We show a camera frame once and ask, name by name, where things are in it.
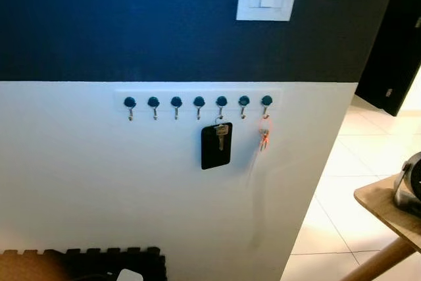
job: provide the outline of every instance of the black key fob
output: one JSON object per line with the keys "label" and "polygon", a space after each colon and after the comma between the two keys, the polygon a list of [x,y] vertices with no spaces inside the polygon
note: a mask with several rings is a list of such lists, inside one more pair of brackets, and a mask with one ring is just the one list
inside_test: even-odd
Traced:
{"label": "black key fob", "polygon": [[202,169],[230,163],[232,123],[221,123],[202,129]]}

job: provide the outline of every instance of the tile floor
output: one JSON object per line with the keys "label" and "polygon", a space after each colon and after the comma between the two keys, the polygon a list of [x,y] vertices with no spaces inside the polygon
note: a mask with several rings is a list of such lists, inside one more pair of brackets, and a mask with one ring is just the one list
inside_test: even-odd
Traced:
{"label": "tile floor", "polygon": [[[281,281],[338,281],[397,236],[353,197],[421,151],[421,114],[389,116],[355,96]],[[416,253],[378,281],[421,281]]]}

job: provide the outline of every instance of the wooden table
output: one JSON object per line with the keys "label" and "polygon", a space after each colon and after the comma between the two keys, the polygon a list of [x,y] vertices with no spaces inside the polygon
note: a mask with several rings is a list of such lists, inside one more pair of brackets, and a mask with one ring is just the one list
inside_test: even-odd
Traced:
{"label": "wooden table", "polygon": [[341,281],[371,281],[415,251],[421,252],[421,218],[401,211],[393,204],[396,177],[357,189],[354,197],[399,237]]}

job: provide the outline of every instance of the wall hook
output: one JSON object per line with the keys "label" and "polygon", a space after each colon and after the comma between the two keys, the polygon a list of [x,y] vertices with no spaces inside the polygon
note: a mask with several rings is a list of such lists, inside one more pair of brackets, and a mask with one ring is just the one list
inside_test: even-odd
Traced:
{"label": "wall hook", "polygon": [[219,119],[223,119],[224,116],[222,115],[222,108],[225,107],[228,104],[227,99],[221,95],[220,97],[218,97],[218,99],[216,100],[216,105],[219,107]]}
{"label": "wall hook", "polygon": [[150,97],[147,105],[153,108],[153,119],[157,120],[158,119],[158,115],[157,115],[157,107],[159,107],[159,100],[156,97]]}
{"label": "wall hook", "polygon": [[246,95],[243,95],[239,98],[238,103],[241,107],[241,118],[244,120],[245,119],[244,109],[250,103],[250,99]]}
{"label": "wall hook", "polygon": [[195,98],[195,101],[193,101],[193,104],[197,108],[197,120],[200,120],[200,109],[205,105],[205,100],[203,97],[199,96]]}
{"label": "wall hook", "polygon": [[265,95],[262,98],[262,105],[264,107],[264,111],[263,111],[263,118],[267,119],[269,117],[269,115],[266,113],[268,110],[268,107],[272,104],[273,100],[272,97],[270,97],[269,95]]}
{"label": "wall hook", "polygon": [[171,99],[171,105],[176,108],[176,116],[175,119],[178,120],[178,108],[183,105],[182,98],[180,97],[173,97]]}
{"label": "wall hook", "polygon": [[136,106],[136,100],[133,97],[127,97],[124,105],[129,108],[129,121],[133,121],[133,108]]}

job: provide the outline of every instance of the table leg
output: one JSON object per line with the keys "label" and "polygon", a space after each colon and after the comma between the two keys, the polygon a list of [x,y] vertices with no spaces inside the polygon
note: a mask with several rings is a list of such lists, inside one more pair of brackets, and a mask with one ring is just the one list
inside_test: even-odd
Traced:
{"label": "table leg", "polygon": [[371,281],[391,267],[408,258],[415,249],[404,239],[397,238],[341,281]]}

